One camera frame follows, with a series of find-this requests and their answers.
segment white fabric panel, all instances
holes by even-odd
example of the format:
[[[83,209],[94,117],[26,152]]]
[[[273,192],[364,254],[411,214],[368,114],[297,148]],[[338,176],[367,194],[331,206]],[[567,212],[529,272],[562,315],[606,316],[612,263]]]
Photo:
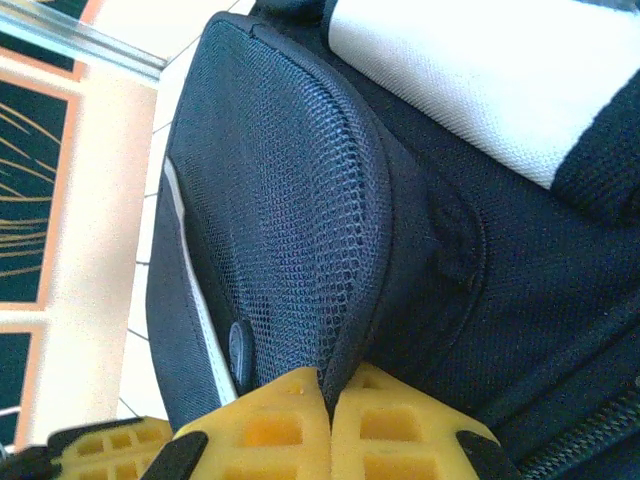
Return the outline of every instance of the white fabric panel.
[[[640,15],[574,0],[339,0],[329,45],[548,189],[640,68]]]
[[[173,204],[176,208],[176,214],[178,215],[178,221],[180,222],[180,237],[182,242],[182,255],[184,263],[187,268],[187,278],[189,280],[189,286],[191,287],[191,294],[198,310],[198,318],[200,320],[200,327],[202,329],[202,336],[204,337],[207,347],[207,353],[209,354],[209,364],[211,365],[211,373],[218,389],[218,397],[220,403],[225,406],[238,398],[236,393],[236,387],[231,377],[231,372],[227,367],[227,361],[224,358],[224,353],[218,342],[218,337],[213,329],[213,322],[209,315],[209,309],[207,303],[204,300],[204,295],[200,289],[200,284],[196,278],[196,273],[193,270],[193,264],[191,263],[191,255],[187,247],[187,237],[184,227],[184,203],[182,201],[182,194],[180,193],[180,185],[178,184],[178,177],[176,175],[175,168],[169,158],[164,161],[164,174],[167,178],[167,185],[171,191],[171,197]]]

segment dark painting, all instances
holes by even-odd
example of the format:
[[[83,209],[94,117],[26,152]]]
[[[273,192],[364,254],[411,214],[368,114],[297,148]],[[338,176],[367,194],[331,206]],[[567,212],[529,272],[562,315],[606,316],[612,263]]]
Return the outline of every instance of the dark painting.
[[[0,81],[0,302],[36,302],[67,101]]]
[[[30,341],[30,333],[0,333],[0,411],[21,403]]]
[[[80,19],[89,0],[38,0],[39,3],[53,8],[72,18]],[[6,48],[20,55],[44,62],[52,67],[73,72],[74,60],[46,48],[39,47],[19,38],[0,32],[0,47]]]
[[[30,333],[0,333],[0,443],[15,442],[27,374]]]

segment black mesh fabric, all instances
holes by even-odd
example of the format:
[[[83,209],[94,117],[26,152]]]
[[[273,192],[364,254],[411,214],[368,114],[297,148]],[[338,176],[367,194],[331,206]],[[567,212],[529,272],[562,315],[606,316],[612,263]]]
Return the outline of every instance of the black mesh fabric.
[[[218,338],[228,355],[231,322],[251,326],[256,385],[307,365],[325,381],[334,349],[362,343],[391,236],[370,112],[340,77],[278,41],[246,18],[214,17],[167,150]]]

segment white tile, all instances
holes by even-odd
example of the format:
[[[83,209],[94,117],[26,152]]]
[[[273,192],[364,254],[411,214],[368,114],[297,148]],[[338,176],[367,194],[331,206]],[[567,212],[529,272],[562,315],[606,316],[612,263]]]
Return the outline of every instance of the white tile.
[[[133,413],[131,409],[122,402],[122,400],[118,400],[116,418],[118,420],[127,420],[128,418],[136,418],[136,414]]]
[[[151,361],[149,342],[127,332],[120,398],[139,416],[167,419]]]
[[[156,195],[147,197],[142,204],[142,220],[140,221],[140,237],[136,260],[148,263],[151,258],[151,243],[153,241],[153,227],[156,218]]]
[[[195,55],[199,44],[200,37],[198,36],[198,38],[196,38],[183,52],[180,52],[176,58],[169,61],[169,65],[165,71],[169,70],[172,75],[187,78],[187,73],[189,73],[193,56]]]
[[[147,275],[149,267],[147,265],[136,265],[133,276],[133,289],[131,292],[131,308],[129,309],[129,329],[149,338],[147,331]]]
[[[234,0],[109,0],[94,25],[101,32],[162,58],[170,58],[202,33],[209,19]]]
[[[256,4],[256,0],[238,0],[230,9],[230,13],[239,13],[241,15],[249,15],[249,12]]]
[[[162,174],[162,164],[164,162],[164,153],[167,148],[167,140],[169,140],[169,132],[171,125],[158,130],[151,137],[151,150],[149,152],[149,165],[147,166],[147,183],[144,187],[145,195],[153,195],[158,193],[158,185],[160,184],[160,175]]]
[[[200,43],[200,37],[194,40],[183,52],[175,57],[160,74],[156,114],[153,119],[154,132],[173,120],[184,80],[187,78],[193,56]]]
[[[167,72],[169,68],[171,68],[171,65],[160,74],[156,113],[153,117],[154,132],[173,120],[178,100],[180,100],[180,93],[182,93],[182,87],[184,86],[184,78],[172,75],[173,70]]]

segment zipper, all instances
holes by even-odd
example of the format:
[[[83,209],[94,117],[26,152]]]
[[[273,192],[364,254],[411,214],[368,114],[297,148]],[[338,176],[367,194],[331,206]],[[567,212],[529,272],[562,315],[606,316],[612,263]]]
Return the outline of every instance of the zipper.
[[[523,480],[552,480],[640,431],[640,381],[518,465]]]

